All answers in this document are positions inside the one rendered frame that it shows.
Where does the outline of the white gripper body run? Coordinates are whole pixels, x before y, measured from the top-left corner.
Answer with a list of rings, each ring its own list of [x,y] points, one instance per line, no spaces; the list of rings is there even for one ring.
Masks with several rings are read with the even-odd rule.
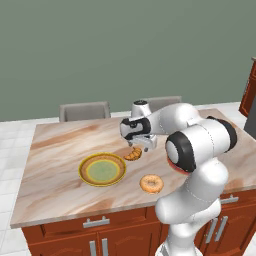
[[[133,145],[140,144],[143,147],[148,147],[149,150],[154,150],[157,147],[156,135],[135,136],[132,140]]]

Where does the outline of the golden brown croissant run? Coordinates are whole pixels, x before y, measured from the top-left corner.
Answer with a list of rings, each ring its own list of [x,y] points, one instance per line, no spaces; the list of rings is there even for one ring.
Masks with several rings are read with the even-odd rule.
[[[139,147],[134,147],[132,152],[124,157],[127,161],[138,160],[142,155],[142,150]]]

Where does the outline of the red plate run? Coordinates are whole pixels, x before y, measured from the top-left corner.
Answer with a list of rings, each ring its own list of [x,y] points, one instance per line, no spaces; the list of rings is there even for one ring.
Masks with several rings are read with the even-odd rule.
[[[183,175],[189,175],[188,172],[186,172],[185,170],[183,170],[180,167],[176,166],[168,157],[167,157],[167,162],[168,162],[169,166],[173,170],[177,171],[178,173],[183,174]]]

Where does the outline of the yellow brown green plate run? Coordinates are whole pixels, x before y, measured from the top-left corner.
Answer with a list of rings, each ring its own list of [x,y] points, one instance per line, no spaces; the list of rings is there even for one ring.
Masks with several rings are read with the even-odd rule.
[[[95,187],[116,184],[125,174],[125,161],[120,156],[109,152],[100,152],[87,156],[78,167],[80,179]]]

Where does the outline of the glazed tan donut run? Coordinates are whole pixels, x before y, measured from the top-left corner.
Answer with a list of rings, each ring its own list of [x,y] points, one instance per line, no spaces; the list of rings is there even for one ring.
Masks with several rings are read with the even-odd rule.
[[[162,190],[164,182],[158,175],[148,174],[141,178],[140,187],[147,193],[156,194]]]

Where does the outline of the grey chair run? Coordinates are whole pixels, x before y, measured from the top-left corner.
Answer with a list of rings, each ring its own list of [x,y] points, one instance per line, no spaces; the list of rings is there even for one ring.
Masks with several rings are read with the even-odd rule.
[[[181,96],[166,96],[166,97],[152,97],[152,98],[145,98],[145,101],[148,102],[149,108],[152,112],[155,112],[165,106],[181,103],[182,97]]]
[[[59,107],[60,122],[106,119],[110,117],[110,106],[107,101],[65,104]]]

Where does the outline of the red-brown cupboard door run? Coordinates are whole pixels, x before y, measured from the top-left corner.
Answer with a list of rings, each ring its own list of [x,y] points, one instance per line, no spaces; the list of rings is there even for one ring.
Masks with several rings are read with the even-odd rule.
[[[208,234],[209,228],[211,225],[211,220],[206,223],[197,233],[195,237],[195,246],[200,250],[202,254],[205,253],[206,247],[208,244],[205,243],[206,235]]]
[[[29,250],[32,256],[96,256],[90,252],[91,241],[96,241],[95,234],[32,244]]]
[[[220,240],[215,242],[221,218],[228,216],[228,221]],[[242,256],[256,231],[256,205],[223,210],[218,216],[211,242],[206,247],[204,256]]]
[[[155,256],[159,246],[160,223],[151,222],[99,232],[99,256],[102,238],[108,239],[109,256]]]

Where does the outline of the wide red-brown drawer front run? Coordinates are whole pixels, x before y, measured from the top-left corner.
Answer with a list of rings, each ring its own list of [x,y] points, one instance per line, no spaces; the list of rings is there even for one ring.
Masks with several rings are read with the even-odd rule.
[[[102,216],[110,219],[110,224],[83,228],[83,223],[89,218],[91,221],[100,220]],[[109,230],[112,228],[129,227],[137,224],[155,222],[157,220],[154,207],[138,208],[103,215],[83,217],[73,220],[23,227],[22,231],[28,244],[47,242],[60,238],[71,237],[90,232]]]

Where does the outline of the red-brown wooden cupboard run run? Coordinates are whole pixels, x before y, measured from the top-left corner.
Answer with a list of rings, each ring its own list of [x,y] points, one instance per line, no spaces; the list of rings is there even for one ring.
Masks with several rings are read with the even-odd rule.
[[[246,82],[242,101],[240,103],[239,112],[245,117],[248,116],[254,97],[256,96],[256,57],[252,57],[252,67]]]

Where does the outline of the narrow red-brown drawer front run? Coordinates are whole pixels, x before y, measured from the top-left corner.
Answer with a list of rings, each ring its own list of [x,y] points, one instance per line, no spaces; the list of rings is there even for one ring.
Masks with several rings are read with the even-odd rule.
[[[220,199],[229,198],[231,194],[234,197],[239,197],[239,200],[234,203],[221,204],[223,210],[256,205],[256,189],[222,194]]]

